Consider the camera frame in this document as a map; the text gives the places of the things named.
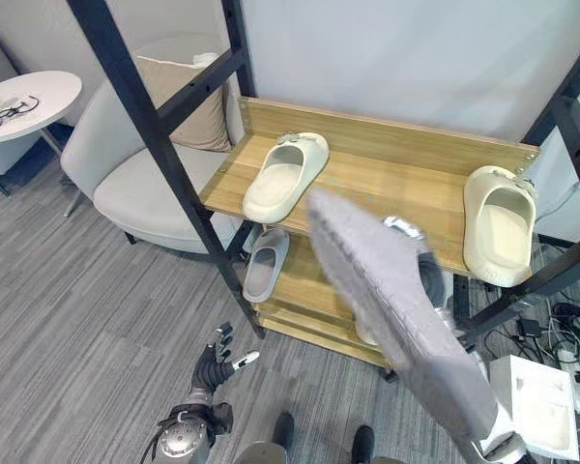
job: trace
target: slipper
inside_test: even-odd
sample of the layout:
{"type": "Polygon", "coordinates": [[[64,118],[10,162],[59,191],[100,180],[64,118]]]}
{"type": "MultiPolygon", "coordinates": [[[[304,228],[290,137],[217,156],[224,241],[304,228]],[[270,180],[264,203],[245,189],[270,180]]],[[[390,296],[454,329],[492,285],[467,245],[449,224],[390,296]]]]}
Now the slipper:
{"type": "Polygon", "coordinates": [[[258,237],[243,285],[246,300],[262,303],[271,297],[289,245],[290,236],[282,229],[269,229],[258,237]]]}
{"type": "Polygon", "coordinates": [[[536,196],[533,185],[498,166],[484,166],[464,187],[464,261],[481,280],[512,287],[531,275],[536,196]]]}
{"type": "Polygon", "coordinates": [[[322,135],[313,132],[282,135],[245,193],[245,216],[263,224],[284,219],[328,160],[329,144],[322,135]]]}

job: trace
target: foot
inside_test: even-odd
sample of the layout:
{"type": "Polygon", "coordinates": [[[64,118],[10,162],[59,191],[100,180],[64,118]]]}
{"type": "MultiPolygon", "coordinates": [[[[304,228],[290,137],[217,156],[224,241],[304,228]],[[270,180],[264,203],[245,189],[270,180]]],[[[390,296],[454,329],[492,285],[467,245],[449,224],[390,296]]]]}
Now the foot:
{"type": "Polygon", "coordinates": [[[369,425],[362,425],[352,445],[352,464],[369,464],[373,453],[374,431],[369,425]]]}
{"type": "Polygon", "coordinates": [[[294,418],[290,413],[283,412],[277,418],[275,431],[273,432],[273,443],[277,443],[286,451],[292,447],[294,439],[294,418]]]}

